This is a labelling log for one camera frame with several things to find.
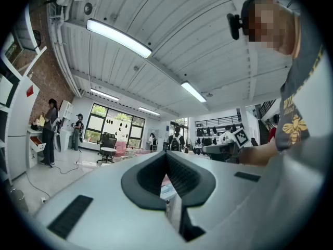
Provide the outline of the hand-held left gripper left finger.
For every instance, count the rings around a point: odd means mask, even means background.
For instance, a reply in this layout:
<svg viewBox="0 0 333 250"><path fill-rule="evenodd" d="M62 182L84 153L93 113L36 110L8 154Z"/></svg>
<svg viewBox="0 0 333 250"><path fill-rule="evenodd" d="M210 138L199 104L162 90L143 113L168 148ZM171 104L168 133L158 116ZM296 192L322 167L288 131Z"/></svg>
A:
<svg viewBox="0 0 333 250"><path fill-rule="evenodd" d="M77 196L84 195L93 200L66 240L46 229L60 249L186 249L186 241L163 211L141 209L122 191L123 174L157 155L134 157L85 174L49 199L36 220L48 228Z"/></svg>

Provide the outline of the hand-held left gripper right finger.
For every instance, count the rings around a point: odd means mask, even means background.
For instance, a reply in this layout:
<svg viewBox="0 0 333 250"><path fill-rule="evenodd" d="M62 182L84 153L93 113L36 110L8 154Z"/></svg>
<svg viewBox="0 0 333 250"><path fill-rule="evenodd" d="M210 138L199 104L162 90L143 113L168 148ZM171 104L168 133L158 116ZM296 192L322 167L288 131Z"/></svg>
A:
<svg viewBox="0 0 333 250"><path fill-rule="evenodd" d="M185 185L181 226L168 242L276 242L283 234L283 160L245 166L168 151L170 172Z"/></svg>

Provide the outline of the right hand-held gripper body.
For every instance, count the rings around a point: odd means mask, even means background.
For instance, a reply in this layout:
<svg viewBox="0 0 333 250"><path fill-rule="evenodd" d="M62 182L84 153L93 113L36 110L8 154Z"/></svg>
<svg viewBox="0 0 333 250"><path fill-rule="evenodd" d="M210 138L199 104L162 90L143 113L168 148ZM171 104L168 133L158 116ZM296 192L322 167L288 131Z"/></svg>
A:
<svg viewBox="0 0 333 250"><path fill-rule="evenodd" d="M221 144L203 146L203 152L208 154L212 160L238 164L240 150L250 142L246 131L244 128L240 128L231 133L230 139L227 139L226 136L223 138L225 140Z"/></svg>

